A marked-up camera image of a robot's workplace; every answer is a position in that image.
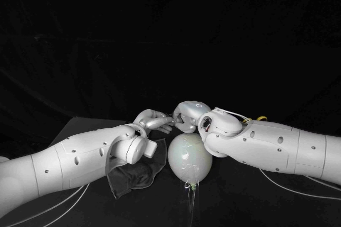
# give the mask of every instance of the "white balloon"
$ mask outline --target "white balloon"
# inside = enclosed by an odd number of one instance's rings
[[[196,133],[179,134],[169,143],[168,163],[176,177],[195,185],[211,169],[211,154]]]

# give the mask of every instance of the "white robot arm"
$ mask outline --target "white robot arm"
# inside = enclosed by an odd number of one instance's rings
[[[205,110],[199,115],[198,108]],[[244,124],[227,111],[209,110],[196,101],[179,103],[172,117],[184,132],[198,127],[205,150],[215,157],[230,156],[263,170],[306,175],[341,185],[339,137],[273,122],[251,120]]]
[[[169,133],[169,125],[171,117],[145,110],[132,124],[76,134],[38,153],[1,162],[0,218],[37,197],[97,180],[142,155],[150,158],[156,143],[146,133]]]

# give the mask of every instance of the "white cable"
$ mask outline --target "white cable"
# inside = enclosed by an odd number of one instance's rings
[[[247,117],[244,117],[243,115],[238,115],[237,113],[232,113],[232,112],[230,112],[230,111],[227,111],[227,110],[221,110],[221,111],[224,111],[225,113],[228,113],[228,114],[232,114],[232,115],[237,115],[238,117],[241,117],[244,120],[245,120],[245,123],[250,121],[250,119],[247,118]]]
[[[71,206],[71,207],[66,210],[66,212],[64,212],[48,224],[45,224],[43,227],[48,226],[53,222],[55,222],[55,221],[64,216],[64,214],[68,212],[68,210],[73,208],[73,206]]]
[[[47,211],[53,210],[57,206],[60,206],[60,205],[76,195],[76,193],[80,191],[81,188],[83,188],[83,186],[81,186],[81,187],[77,189],[77,191],[76,191],[55,206],[53,206],[50,209],[47,209],[45,211],[40,212],[37,215],[34,215],[34,216],[25,218],[22,221],[20,221],[20,222],[17,222],[17,223],[14,223],[14,224],[5,226],[5,227],[11,227],[11,226],[14,226],[14,225],[17,225],[17,224],[25,222],[27,220],[30,220],[30,219],[32,219],[34,217],[37,217],[37,216],[40,216],[41,214],[44,214]]]
[[[310,179],[312,181],[314,181],[316,183],[319,183],[319,184],[322,184],[322,185],[325,185],[325,186],[330,187],[332,189],[336,189],[338,191],[341,191],[341,189],[339,189],[339,188],[336,188],[336,187],[333,187],[332,185],[329,185],[329,184],[325,184],[323,182],[320,182],[320,181],[314,180],[312,177],[309,177],[309,176],[306,176],[306,175],[304,175],[304,177],[306,177],[307,179]]]
[[[297,192],[297,191],[293,191],[284,187],[281,187],[277,183],[274,183],[280,188],[283,188],[284,190],[290,191],[290,192],[294,192],[297,194],[302,194],[302,195],[306,195],[306,196],[312,196],[312,197],[317,197],[317,198],[325,198],[325,199],[333,199],[333,200],[341,200],[341,198],[336,198],[336,197],[327,197],[327,196],[314,196],[314,195],[310,195],[310,194],[304,194],[302,192]]]

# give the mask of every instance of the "robotic hand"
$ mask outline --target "robotic hand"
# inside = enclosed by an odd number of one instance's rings
[[[0,162],[0,218],[37,197],[80,187],[113,168],[152,157],[150,130],[169,133],[173,120],[145,110],[132,124],[67,137],[35,154]]]
[[[258,169],[314,177],[341,185],[341,138],[299,130],[279,123],[240,122],[228,111],[196,101],[178,104],[175,127],[198,133],[205,150],[215,157],[230,156]]]

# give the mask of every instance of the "black backdrop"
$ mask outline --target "black backdrop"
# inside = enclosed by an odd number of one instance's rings
[[[185,100],[341,135],[341,0],[1,1],[0,155]]]

